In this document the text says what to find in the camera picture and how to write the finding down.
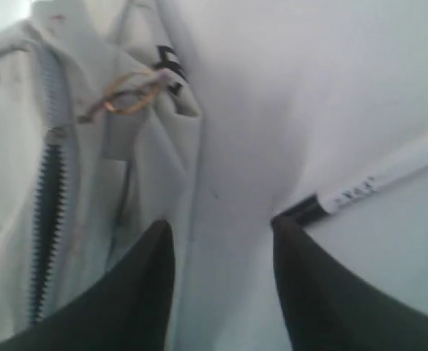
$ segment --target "white fabric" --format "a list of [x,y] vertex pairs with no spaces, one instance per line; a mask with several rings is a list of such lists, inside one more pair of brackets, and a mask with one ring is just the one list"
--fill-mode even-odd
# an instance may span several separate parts
[[[128,18],[123,30],[126,31],[124,36],[131,40],[122,46],[131,55],[98,35],[80,0],[34,4],[28,23],[7,32],[13,35],[6,35],[0,44],[38,34],[64,64],[73,114],[80,116],[101,99],[116,77],[147,69],[147,65],[160,61],[157,45],[170,46],[152,1],[143,4],[130,1],[127,6]],[[137,36],[131,36],[134,21],[138,23]],[[28,25],[32,30],[22,31]],[[28,56],[17,53],[12,57],[10,60],[23,61]],[[3,67],[0,69],[0,76],[6,78],[0,85],[0,340],[17,333],[25,325],[31,266],[32,189],[44,135],[39,79],[33,72],[33,63],[26,62],[28,68],[23,69],[23,64],[8,60],[1,61]],[[7,70],[13,69],[8,65],[19,68],[23,77],[21,89],[16,82],[7,81],[17,80],[9,75]],[[177,273],[181,274],[202,118],[187,83],[175,72],[167,72],[169,83],[179,82],[182,87],[176,98],[167,91],[160,93],[154,106],[148,109],[149,118],[135,139],[136,172],[132,175],[134,189],[128,209],[129,216],[134,219],[129,219],[130,225],[125,228],[126,237],[133,240],[125,243],[133,244],[154,220],[168,219],[173,224],[179,263]],[[137,85],[140,79],[143,78],[136,75],[129,83]],[[25,98],[14,99],[14,94],[22,94]],[[75,125],[80,173],[77,223],[59,287],[60,306],[95,283],[106,269],[123,177],[120,162],[102,157],[106,118],[104,113],[98,113],[93,123]]]

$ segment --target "metal zipper teeth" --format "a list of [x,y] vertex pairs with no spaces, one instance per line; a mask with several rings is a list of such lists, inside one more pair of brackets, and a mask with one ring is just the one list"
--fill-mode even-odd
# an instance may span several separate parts
[[46,48],[33,45],[33,49],[45,91],[50,132],[45,138],[35,189],[30,325],[56,310],[59,278],[74,226],[78,181],[77,146],[64,72]]

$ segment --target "zipper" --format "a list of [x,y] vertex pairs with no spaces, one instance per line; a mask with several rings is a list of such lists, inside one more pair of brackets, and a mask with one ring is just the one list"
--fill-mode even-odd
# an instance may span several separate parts
[[78,148],[60,62],[44,45],[27,39],[0,49],[0,59],[18,51],[29,53],[37,68],[33,79],[39,82],[37,96],[42,97],[47,131],[31,218],[31,269],[24,312],[27,326],[32,326],[57,310],[59,280],[75,225]]

